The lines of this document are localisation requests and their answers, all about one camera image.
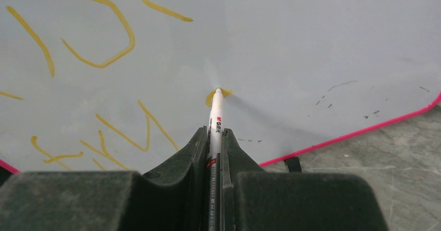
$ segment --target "marble floor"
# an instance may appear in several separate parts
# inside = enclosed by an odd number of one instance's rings
[[[390,230],[441,230],[441,107],[299,158],[303,172],[364,178]],[[265,169],[288,171],[283,162]]]

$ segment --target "yellow handwriting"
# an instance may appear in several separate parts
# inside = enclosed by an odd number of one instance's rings
[[[95,153],[97,153],[97,154],[99,154],[99,155],[101,155],[101,156],[103,156],[103,157],[109,159],[110,161],[114,162],[114,163],[115,163],[116,165],[118,165],[119,167],[121,167],[121,168],[123,168],[123,169],[125,169],[125,170],[130,170],[129,168],[127,168],[126,166],[124,166],[122,163],[120,163],[117,159],[115,159],[112,155],[110,155],[110,154],[107,152],[106,144],[105,144],[105,140],[104,140],[104,135],[102,134],[102,131],[98,131],[98,135],[99,135],[99,139],[100,139],[100,141],[101,141],[101,150],[102,150],[102,152],[99,151],[98,149],[92,147],[90,144],[86,143],[86,142],[83,141],[83,140],[80,140],[80,143],[81,143],[82,145],[86,146],[86,148],[90,149],[91,151],[93,151],[93,152],[95,152]],[[95,159],[93,159],[93,161],[94,161],[94,162],[95,162],[95,163],[96,163],[101,169],[103,169],[102,165],[101,165],[101,164],[99,165],[99,163],[98,163]]]
[[[55,160],[60,160],[62,158],[74,158],[74,157],[82,157],[83,156],[83,152],[81,151],[78,155],[62,155],[62,156],[56,156],[54,159],[49,159],[49,160],[43,160],[44,163],[51,163],[51,162],[55,162]]]
[[[212,92],[210,92],[208,94],[207,98],[205,99],[205,104],[207,106],[210,107],[212,105],[213,96],[214,96],[215,93],[216,93],[216,90],[214,90],[214,91],[212,91]],[[224,95],[224,98],[227,97],[228,95],[231,95],[231,94],[233,94],[232,90],[230,90],[230,89],[222,89],[222,95]]]
[[[43,41],[40,39],[40,37],[32,30],[32,28],[26,23],[26,21],[18,14],[17,11],[15,11],[12,7],[7,6],[6,9],[8,9],[8,12],[14,16],[14,18],[23,26],[23,28],[28,32],[28,34],[34,39],[34,41],[37,42],[38,46],[43,51],[44,57],[46,58],[47,66],[49,67],[49,72],[52,77],[55,75],[55,68],[54,68],[54,62],[52,61],[52,58],[50,57],[49,50],[47,49],[46,45],[43,43]]]
[[[152,115],[152,113],[150,113],[150,111],[147,110],[147,108],[142,104],[141,100],[138,100],[138,104],[141,107],[141,109],[144,111],[145,115],[146,115],[146,122],[147,122],[147,143],[146,143],[146,147],[142,148],[141,145],[137,144],[136,142],[134,142],[132,139],[130,139],[127,135],[125,135],[124,133],[122,133],[120,130],[118,130],[117,128],[115,128],[112,124],[110,124],[109,122],[107,122],[104,118],[102,118],[99,114],[95,114],[96,118],[103,123],[105,126],[107,126],[108,128],[110,128],[111,130],[115,131],[118,135],[120,135],[122,138],[124,138],[127,142],[129,142],[130,144],[132,144],[133,146],[135,146],[136,148],[138,148],[141,151],[147,152],[150,148],[150,118],[153,120],[153,122],[156,124],[156,126],[159,128],[159,130],[162,132],[162,134],[164,134],[164,136],[170,141],[170,143],[172,143],[173,147],[176,149],[176,151],[178,151],[178,146],[176,145],[176,143],[173,141],[173,139],[167,134],[167,132],[164,130],[164,128],[161,126],[161,124],[158,122],[158,120]]]
[[[97,160],[95,160],[95,159],[93,159],[92,158],[92,161],[102,170],[102,171],[106,171],[105,169],[104,169],[104,167],[101,165],[101,163],[99,163]]]
[[[49,152],[47,152],[46,150],[42,149],[38,144],[37,144],[37,136],[32,136],[31,137],[31,143],[34,146],[34,148],[36,148],[38,151],[40,151],[41,153],[47,155],[51,160],[54,160],[55,162],[57,162],[59,165],[63,166],[63,168],[67,169],[68,171],[72,171],[71,168],[69,168],[66,164],[64,164],[63,162],[61,162],[60,160],[58,160],[57,157],[53,157],[51,154],[49,154]]]
[[[121,13],[121,11],[117,8],[115,3],[113,3],[110,0],[90,0],[90,1],[95,1],[98,3],[104,4],[113,10],[113,12],[116,14],[118,19],[120,20],[120,22],[123,24],[125,31],[127,32],[128,41],[129,41],[128,46],[125,49],[123,49],[122,51],[120,51],[119,53],[115,54],[113,57],[106,60],[104,63],[97,64],[97,63],[93,63],[93,62],[88,61],[85,58],[81,57],[64,39],[61,39],[61,40],[63,41],[63,43],[67,47],[67,49],[69,49],[69,51],[80,61],[82,61],[90,66],[96,67],[96,68],[105,68],[108,65],[112,64],[113,62],[117,61],[118,59],[120,59],[121,57],[123,57],[124,55],[128,54],[129,52],[131,52],[133,50],[133,48],[135,47],[135,36],[133,34],[132,28],[130,28],[130,25],[128,24],[127,20],[125,19],[125,17]]]
[[[174,12],[174,11],[168,9],[168,8],[165,8],[163,6],[157,5],[157,4],[153,3],[153,2],[151,2],[150,0],[142,0],[142,2],[144,4],[146,4],[146,6],[152,8],[153,10],[156,10],[158,12],[162,12],[163,14],[170,15],[172,17],[175,17],[175,18],[180,19],[180,20],[185,21],[185,22],[192,22],[193,21],[192,18],[185,17],[185,16],[183,16],[183,15],[177,13],[177,12]]]
[[[9,94],[9,93],[6,93],[6,92],[0,92],[0,95],[6,96],[6,97],[10,97],[10,98],[24,100],[23,98],[21,98],[19,96],[16,96],[16,95],[13,95],[13,94]]]

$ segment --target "white marker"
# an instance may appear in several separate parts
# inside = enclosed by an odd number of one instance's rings
[[[217,88],[213,96],[213,104],[211,106],[210,121],[207,137],[207,164],[206,164],[206,180],[207,180],[207,208],[204,220],[204,229],[209,231],[221,230],[222,225],[222,199],[221,199],[221,150],[222,150],[222,134],[224,128],[222,126],[222,89]]]

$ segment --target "pink whiteboard edge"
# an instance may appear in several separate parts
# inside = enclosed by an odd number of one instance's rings
[[[379,129],[381,127],[385,127],[387,125],[391,125],[393,123],[396,123],[396,122],[399,122],[399,121],[402,121],[402,120],[405,120],[405,119],[408,119],[408,118],[413,118],[415,116],[418,116],[420,114],[423,114],[423,113],[429,111],[430,109],[435,107],[440,101],[441,101],[441,92],[439,93],[438,97],[435,98],[435,100],[433,102],[431,102],[429,105],[427,105],[426,107],[424,107],[424,108],[422,108],[420,110],[414,111],[414,112],[406,114],[406,115],[402,115],[401,117],[397,117],[397,118],[393,118],[393,119],[387,120],[385,122],[373,125],[371,127],[367,127],[365,129],[362,129],[362,130],[359,130],[359,131],[355,131],[355,132],[349,133],[347,135],[343,135],[343,136],[340,136],[340,137],[328,140],[328,141],[326,141],[324,143],[321,143],[321,144],[313,145],[311,147],[308,147],[308,148],[305,148],[305,149],[293,152],[293,153],[288,154],[288,155],[281,156],[279,158],[275,158],[275,159],[272,159],[272,160],[269,160],[269,161],[266,161],[266,162],[262,162],[259,165],[262,166],[262,167],[268,166],[270,164],[273,164],[273,163],[276,163],[276,162],[280,162],[280,161],[283,161],[283,160],[286,160],[286,159],[289,159],[289,158],[292,158],[292,157],[296,157],[296,156],[299,156],[299,155],[301,155],[303,153],[307,153],[307,152],[310,152],[310,151],[313,151],[313,150],[316,150],[316,149],[319,149],[319,148],[323,148],[324,146],[335,144],[337,142],[349,139],[351,137],[358,136],[358,135],[364,134],[366,132]],[[9,164],[7,164],[6,162],[4,162],[1,159],[0,159],[0,166],[4,167],[5,169],[7,169],[9,172],[11,172],[13,174],[17,174],[17,173],[20,172],[19,170],[17,170],[16,168],[12,167]]]

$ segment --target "white board surface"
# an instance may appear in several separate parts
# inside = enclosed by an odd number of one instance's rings
[[[218,86],[233,90],[225,127],[257,162],[441,91],[441,0],[149,0],[181,19],[98,1],[0,0],[0,159],[20,171],[145,172],[207,124]]]

